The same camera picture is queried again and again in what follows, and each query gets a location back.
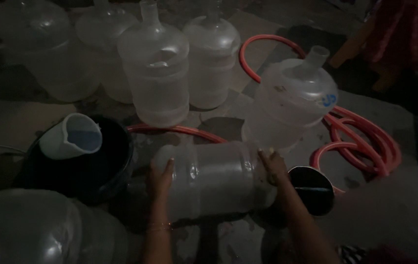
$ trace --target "bracelet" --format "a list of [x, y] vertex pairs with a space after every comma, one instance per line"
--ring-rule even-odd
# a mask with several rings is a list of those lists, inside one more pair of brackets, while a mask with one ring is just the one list
[[154, 232], [154, 231], [160, 231], [160, 230], [171, 231], [173, 229], [171, 228], [171, 223], [168, 223], [168, 224], [164, 224], [164, 223], [150, 223], [147, 226], [147, 233]]

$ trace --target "hand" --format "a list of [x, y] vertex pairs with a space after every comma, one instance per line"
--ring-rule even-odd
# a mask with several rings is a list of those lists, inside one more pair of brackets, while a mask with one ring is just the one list
[[150, 173], [146, 177], [147, 193], [154, 200], [166, 199], [168, 197], [168, 190], [173, 181], [173, 164], [175, 159], [171, 158], [167, 162], [167, 166], [163, 173], [158, 171], [155, 162], [150, 162]]
[[261, 149], [258, 149], [258, 154], [263, 162], [264, 168], [266, 168], [266, 171], [272, 176], [272, 180], [276, 186], [290, 181], [284, 159], [277, 151], [274, 151], [271, 156], [268, 157]]

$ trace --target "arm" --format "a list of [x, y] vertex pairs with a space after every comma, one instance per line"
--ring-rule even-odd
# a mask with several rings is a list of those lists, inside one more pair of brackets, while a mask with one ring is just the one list
[[173, 175], [173, 159], [167, 163], [165, 171], [160, 175], [155, 164], [150, 164], [151, 172], [146, 179], [147, 192], [152, 195], [149, 226], [144, 245], [142, 261], [144, 264], [170, 264], [170, 223], [167, 216], [168, 190]]
[[316, 225], [292, 186], [284, 159], [277, 152], [268, 158], [260, 150], [259, 155], [277, 185], [277, 199], [281, 203], [287, 227], [300, 257], [308, 264], [339, 264], [333, 246]]

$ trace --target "water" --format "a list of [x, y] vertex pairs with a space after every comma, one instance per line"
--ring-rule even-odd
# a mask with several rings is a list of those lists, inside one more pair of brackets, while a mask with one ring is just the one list
[[100, 145], [100, 134], [93, 131], [68, 131], [67, 141], [83, 150], [92, 151]]

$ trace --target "concrete floor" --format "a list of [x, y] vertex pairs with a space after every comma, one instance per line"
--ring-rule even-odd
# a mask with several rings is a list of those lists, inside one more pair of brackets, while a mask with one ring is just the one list
[[[158, 5], [161, 21], [180, 29], [189, 19], [201, 14], [199, 5], [190, 0], [158, 1]], [[138, 4], [125, 4], [125, 7], [140, 18]], [[362, 25], [352, 15], [324, 0], [225, 0], [222, 12], [223, 17], [238, 29], [242, 41], [257, 34], [278, 34], [292, 36], [294, 41], [304, 41], [301, 45], [305, 49], [309, 44], [325, 45], [331, 53]], [[302, 37], [299, 30], [314, 33]], [[247, 62], [258, 74], [270, 63], [292, 57], [296, 57], [295, 54], [283, 44], [268, 40], [256, 41], [246, 50]], [[366, 82], [361, 81], [361, 77], [354, 76], [350, 81], [344, 77], [348, 74], [342, 71], [331, 73], [335, 79], [338, 77], [336, 81], [341, 89], [338, 105], [380, 125], [400, 144], [403, 165], [418, 165], [418, 97], [410, 93], [406, 99], [396, 101], [394, 93], [371, 92], [370, 87], [363, 85]], [[182, 125], [203, 129], [228, 140], [241, 140], [241, 125], [253, 102], [255, 88], [256, 83], [236, 64], [227, 100], [211, 111], [191, 108]], [[139, 122], [133, 105], [113, 101], [102, 87], [83, 101], [64, 104], [49, 98], [23, 67], [10, 66], [0, 73], [0, 144], [26, 150], [37, 135], [73, 112], [103, 114], [123, 125]], [[165, 144], [204, 143], [192, 136], [176, 133], [134, 134], [133, 139], [136, 147], [133, 157], [135, 177], [141, 176], [154, 153]], [[328, 131], [318, 124], [290, 153], [282, 154], [289, 167], [308, 165], [310, 154], [327, 142]], [[22, 159], [16, 156], [0, 158], [0, 188], [11, 183], [21, 162]], [[336, 152], [324, 156], [322, 171], [341, 189], [365, 184], [363, 174]], [[172, 233], [174, 262], [193, 263], [197, 259], [200, 238], [204, 237], [201, 243], [212, 249], [205, 252], [207, 259], [214, 260], [209, 263], [265, 263], [276, 243], [285, 239], [287, 231], [266, 225], [256, 217], [246, 215], [233, 221], [214, 220], [175, 229]], [[137, 260], [143, 236], [130, 233], [130, 239], [135, 245], [133, 256]]]

